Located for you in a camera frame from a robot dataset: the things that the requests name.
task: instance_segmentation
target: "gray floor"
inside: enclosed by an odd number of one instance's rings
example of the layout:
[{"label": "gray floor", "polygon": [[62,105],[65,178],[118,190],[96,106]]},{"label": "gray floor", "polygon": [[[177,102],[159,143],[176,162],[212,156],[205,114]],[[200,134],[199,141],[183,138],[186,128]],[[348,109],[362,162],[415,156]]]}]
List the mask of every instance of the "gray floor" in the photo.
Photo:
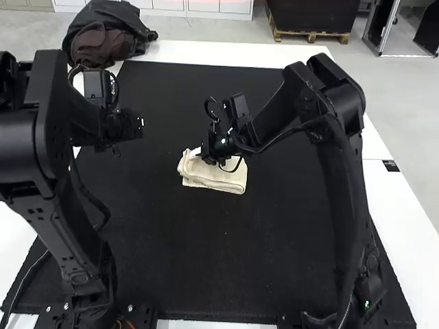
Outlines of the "gray floor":
[{"label": "gray floor", "polygon": [[[59,47],[74,14],[0,10],[0,48],[20,60],[31,60],[37,49]],[[149,16],[145,24],[162,39],[274,43],[261,5],[251,22]],[[367,112],[392,152],[425,211],[439,231],[439,108],[436,92],[439,60],[375,58],[361,41],[365,19],[357,19],[349,45],[320,38],[337,63],[366,92]],[[407,39],[395,29],[389,53],[412,51],[395,40]],[[303,38],[283,43],[306,45]]]}]

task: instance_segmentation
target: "white table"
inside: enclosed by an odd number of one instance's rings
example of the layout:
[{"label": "white table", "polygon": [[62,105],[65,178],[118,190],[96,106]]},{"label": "white table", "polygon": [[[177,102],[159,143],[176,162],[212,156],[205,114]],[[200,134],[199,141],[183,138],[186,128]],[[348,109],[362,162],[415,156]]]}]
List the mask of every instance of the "white table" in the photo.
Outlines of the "white table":
[{"label": "white table", "polygon": [[[326,53],[320,46],[259,45],[161,40],[138,61],[246,66],[283,69]],[[117,73],[121,64],[114,66]],[[75,86],[80,90],[81,84]],[[418,329],[439,328],[439,235],[402,173],[388,172],[381,160],[392,159],[367,115],[364,117],[364,176],[370,213],[412,310]],[[3,301],[35,239],[33,229],[0,203],[0,300]],[[32,329],[37,315],[13,315],[9,329]],[[159,329],[262,329],[260,324],[159,320]]]}]

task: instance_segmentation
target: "black cable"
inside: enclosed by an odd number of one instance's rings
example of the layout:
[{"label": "black cable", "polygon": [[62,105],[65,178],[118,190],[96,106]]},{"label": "black cable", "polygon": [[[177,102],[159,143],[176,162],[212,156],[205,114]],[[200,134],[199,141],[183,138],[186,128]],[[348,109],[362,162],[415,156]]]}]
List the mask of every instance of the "black cable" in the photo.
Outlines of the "black cable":
[{"label": "black cable", "polygon": [[87,200],[94,205],[103,215],[104,215],[104,219],[102,219],[102,222],[99,224],[96,224],[94,226],[96,232],[99,232],[107,223],[108,220],[111,217],[111,211],[110,209],[107,208],[107,206],[101,201],[99,200],[96,196],[94,196],[92,194],[92,192],[90,192],[84,185],[84,183],[82,182],[80,173],[78,171],[78,166],[76,164],[76,159],[75,159],[75,155],[73,153],[73,148],[71,148],[70,151],[70,156],[71,156],[71,161],[70,161],[70,167],[71,167],[71,173],[74,174],[75,179],[78,183],[78,190],[79,192],[85,197],[87,198]]},{"label": "black cable", "polygon": [[218,106],[220,106],[220,103],[218,103],[218,101],[213,98],[212,96],[209,96],[209,98],[207,98],[204,101],[204,111],[206,112],[206,114],[209,116],[209,118],[211,118],[211,120],[215,123],[219,123],[220,122],[220,118],[215,114],[214,111],[209,110],[209,104],[210,103],[215,103]]},{"label": "black cable", "polygon": [[111,111],[113,111],[116,108],[116,106],[119,103],[119,91],[120,91],[120,88],[119,88],[119,82],[117,82],[116,75],[113,72],[110,72],[110,71],[109,71],[109,73],[110,73],[110,76],[115,81],[115,98],[113,99],[113,101],[112,101],[112,103],[110,105],[110,108],[109,108],[109,110],[111,112]]},{"label": "black cable", "polygon": [[281,132],[279,135],[276,135],[274,138],[272,138],[270,141],[268,141],[266,144],[264,144],[263,146],[261,146],[258,149],[251,147],[251,146],[248,146],[248,145],[244,144],[243,142],[241,142],[236,131],[231,130],[230,135],[232,136],[234,144],[236,144],[236,146],[238,146],[238,148],[240,148],[241,150],[247,151],[250,153],[254,153],[254,154],[259,154],[259,153],[264,152],[269,146],[273,145],[275,142],[279,142],[279,141],[281,141],[281,140],[287,138],[288,136],[291,136],[297,132],[304,132],[309,127],[315,125],[316,123],[321,122],[323,120],[323,118],[324,117],[319,117],[317,119],[307,121],[307,122],[302,123],[300,125],[295,125],[294,127],[287,128],[286,130]]},{"label": "black cable", "polygon": [[[96,198],[85,187],[84,183],[82,182],[82,179],[81,179],[79,171],[78,171],[78,167],[76,165],[75,156],[73,154],[73,148],[71,148],[71,171],[74,173],[75,179],[78,181],[78,185],[79,185],[78,189],[81,192],[81,194],[83,196],[85,196],[85,198],[87,198],[87,200],[89,200],[90,203],[92,205],[94,205],[104,215],[104,219],[102,220],[102,222],[93,226],[93,228],[96,230],[96,232],[99,232],[108,223],[108,221],[111,217],[111,212],[101,200]],[[38,271],[40,266],[47,259],[49,259],[50,256],[51,256],[51,253],[49,252],[49,250],[46,250],[45,253],[39,259],[37,259],[35,261],[35,263],[32,264],[31,267],[27,270],[26,274],[23,276],[23,279],[21,279],[20,285],[19,285],[18,289],[16,290],[14,298],[12,298],[12,301],[11,301],[9,308],[7,309],[7,311],[3,314],[3,317],[1,318],[0,329],[6,329],[6,326],[9,322],[9,318],[10,318],[12,309],[14,308],[15,302],[17,301],[19,295],[21,294],[23,287],[26,286],[25,283],[27,283],[27,281],[29,281],[29,282],[32,281],[32,279],[34,277],[34,273]]]},{"label": "black cable", "polygon": [[236,172],[236,170],[238,170],[239,165],[241,164],[241,161],[243,158],[244,158],[243,156],[239,157],[238,163],[236,164],[235,168],[233,168],[233,170],[231,170],[231,171],[223,169],[219,163],[218,163],[218,167],[226,173],[234,173],[234,172]]}]

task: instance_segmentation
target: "beige towel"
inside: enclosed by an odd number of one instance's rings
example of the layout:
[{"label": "beige towel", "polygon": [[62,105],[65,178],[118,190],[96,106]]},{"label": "beige towel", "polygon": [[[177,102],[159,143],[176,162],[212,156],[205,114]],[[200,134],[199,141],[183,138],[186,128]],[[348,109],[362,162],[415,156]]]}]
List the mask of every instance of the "beige towel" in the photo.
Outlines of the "beige towel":
[{"label": "beige towel", "polygon": [[[217,165],[205,163],[201,157],[196,156],[200,148],[183,152],[183,157],[178,163],[177,171],[183,177],[184,186],[212,188],[214,190],[243,194],[247,185],[247,164],[242,159],[238,170],[234,173],[226,173]],[[227,160],[224,170],[231,171],[238,163],[239,156],[233,156]]]}]

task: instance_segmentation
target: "wooden pallet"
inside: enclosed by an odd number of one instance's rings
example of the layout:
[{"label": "wooden pallet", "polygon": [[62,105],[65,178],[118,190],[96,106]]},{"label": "wooden pallet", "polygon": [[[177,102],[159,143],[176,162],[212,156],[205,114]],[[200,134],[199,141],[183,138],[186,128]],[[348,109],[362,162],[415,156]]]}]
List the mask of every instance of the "wooden pallet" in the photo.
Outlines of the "wooden pallet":
[{"label": "wooden pallet", "polygon": [[268,15],[268,23],[270,24],[270,28],[272,29],[273,38],[276,42],[281,42],[282,35],[284,36],[307,36],[308,43],[314,43],[316,41],[317,36],[335,36],[338,37],[339,42],[342,45],[347,45],[349,43],[349,35],[350,33],[328,33],[328,32],[306,32],[306,31],[283,31],[281,29],[277,29],[276,24],[273,19],[273,15],[270,12],[270,9],[266,8]]}]

